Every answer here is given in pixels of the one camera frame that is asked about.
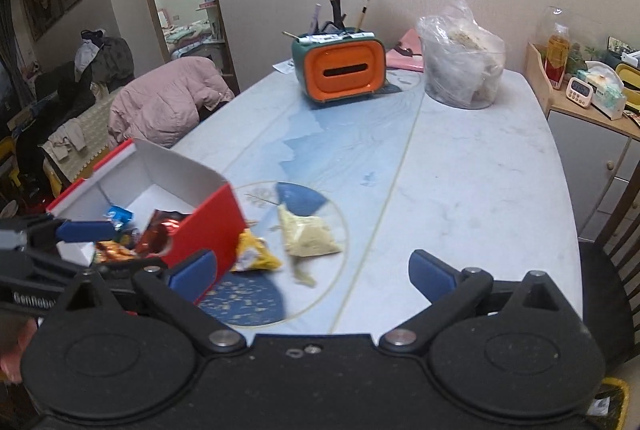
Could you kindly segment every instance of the plastic food bag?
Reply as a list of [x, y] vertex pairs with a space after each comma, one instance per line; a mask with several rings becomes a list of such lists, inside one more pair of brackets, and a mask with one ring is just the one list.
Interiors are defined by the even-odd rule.
[[447, 0], [439, 16], [421, 17], [424, 88], [444, 104], [481, 109], [491, 105], [504, 70], [504, 41], [478, 26], [465, 0]]
[[238, 259], [231, 271], [272, 270], [282, 266], [279, 258], [269, 251], [264, 240], [253, 235], [250, 229], [240, 233], [236, 253]]
[[321, 217], [301, 217], [278, 206], [278, 216], [284, 236], [285, 249], [292, 257], [316, 257], [338, 253], [342, 248], [335, 242], [329, 226]]

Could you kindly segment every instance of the beige cloth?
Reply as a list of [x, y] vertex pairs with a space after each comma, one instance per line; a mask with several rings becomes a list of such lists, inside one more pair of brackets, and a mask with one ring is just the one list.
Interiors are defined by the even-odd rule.
[[59, 161], [69, 155], [69, 150], [72, 147], [78, 152], [86, 147], [82, 127], [76, 118], [60, 125], [56, 132], [49, 136], [49, 141], [52, 145], [53, 155]]
[[53, 153], [53, 146], [50, 141], [46, 141], [42, 148], [53, 157], [58, 168], [70, 181], [74, 182], [82, 171], [86, 168], [98, 154], [107, 146], [107, 122], [109, 121], [109, 110], [113, 99], [120, 92], [118, 88], [109, 94], [105, 100], [96, 102], [77, 118], [84, 133], [86, 148], [81, 152], [71, 150], [68, 157], [63, 161], [57, 161]]

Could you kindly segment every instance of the shelf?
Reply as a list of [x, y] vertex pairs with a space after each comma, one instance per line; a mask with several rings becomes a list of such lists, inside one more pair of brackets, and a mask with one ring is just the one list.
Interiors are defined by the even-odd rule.
[[208, 10], [209, 8], [215, 8], [218, 6], [218, 2], [217, 1], [213, 1], [212, 3], [202, 3], [197, 9], [196, 11], [199, 12], [200, 10]]

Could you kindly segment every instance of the door frame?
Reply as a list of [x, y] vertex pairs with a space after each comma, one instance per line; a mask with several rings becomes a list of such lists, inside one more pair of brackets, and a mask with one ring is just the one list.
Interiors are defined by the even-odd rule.
[[[225, 54], [226, 54], [226, 57], [230, 66], [230, 70], [232, 73], [231, 74], [232, 78], [228, 79], [231, 81], [226, 80], [225, 82], [229, 86], [229, 89], [231, 89], [232, 93], [235, 94], [235, 96], [238, 96], [240, 94], [240, 87], [238, 86], [238, 77], [236, 76], [236, 68], [234, 66], [233, 57], [231, 57], [229, 40], [228, 40], [228, 37], [226, 36], [225, 22], [222, 18], [222, 9], [220, 7], [220, 0], [217, 0], [217, 1], [218, 1], [218, 18], [220, 20], [220, 30], [222, 30], [222, 36], [225, 39], [225, 44], [224, 44]], [[156, 31], [156, 37], [158, 38], [158, 44], [160, 45], [162, 58], [164, 58], [164, 63], [166, 64], [167, 62], [171, 62], [171, 55], [169, 54], [169, 50], [164, 40], [164, 33], [162, 32], [162, 26], [160, 25], [158, 10], [156, 8], [156, 0], [146, 0], [146, 4], [149, 8], [149, 14], [151, 14], [151, 20], [154, 24], [154, 30]]]

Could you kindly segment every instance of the wooden shelf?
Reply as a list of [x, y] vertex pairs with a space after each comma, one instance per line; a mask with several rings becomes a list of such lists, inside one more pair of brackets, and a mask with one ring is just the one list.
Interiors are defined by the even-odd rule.
[[546, 77], [540, 52], [533, 44], [527, 46], [524, 76], [533, 89], [533, 93], [536, 95], [545, 116], [548, 117], [549, 111], [557, 111], [558, 113], [564, 113], [565, 115], [580, 120], [589, 121], [600, 127], [611, 129], [617, 133], [640, 140], [640, 129], [633, 120], [630, 120], [625, 115], [619, 120], [609, 120], [609, 118], [598, 111], [593, 105], [584, 109], [567, 98], [565, 94], [566, 84], [562, 84], [561, 89], [553, 89], [549, 78]]
[[212, 3], [202, 3], [197, 9], [196, 11], [199, 12], [200, 10], [208, 10], [209, 8], [215, 8], [218, 6], [218, 2], [217, 1], [213, 1]]

